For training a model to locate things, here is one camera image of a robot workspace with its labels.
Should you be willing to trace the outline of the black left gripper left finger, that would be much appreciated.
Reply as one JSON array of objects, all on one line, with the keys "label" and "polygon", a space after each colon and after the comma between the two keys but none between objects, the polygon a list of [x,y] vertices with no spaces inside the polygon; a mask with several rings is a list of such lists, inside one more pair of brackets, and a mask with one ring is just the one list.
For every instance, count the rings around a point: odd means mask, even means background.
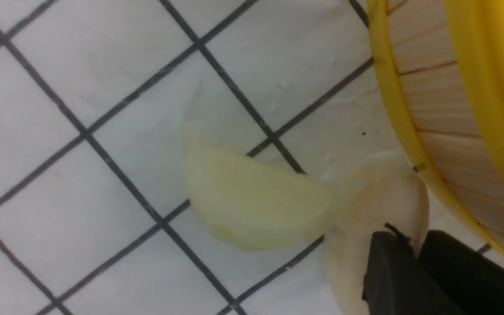
[{"label": "black left gripper left finger", "polygon": [[362,299],[371,315],[463,315],[418,263],[410,238],[390,223],[371,236]]}]

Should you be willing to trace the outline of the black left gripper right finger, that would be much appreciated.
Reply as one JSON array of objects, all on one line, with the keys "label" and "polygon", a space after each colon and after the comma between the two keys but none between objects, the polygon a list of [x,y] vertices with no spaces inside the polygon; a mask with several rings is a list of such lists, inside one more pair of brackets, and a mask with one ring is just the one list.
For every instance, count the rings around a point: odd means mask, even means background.
[{"label": "black left gripper right finger", "polygon": [[466,315],[504,315],[504,268],[443,231],[428,231],[418,261]]}]

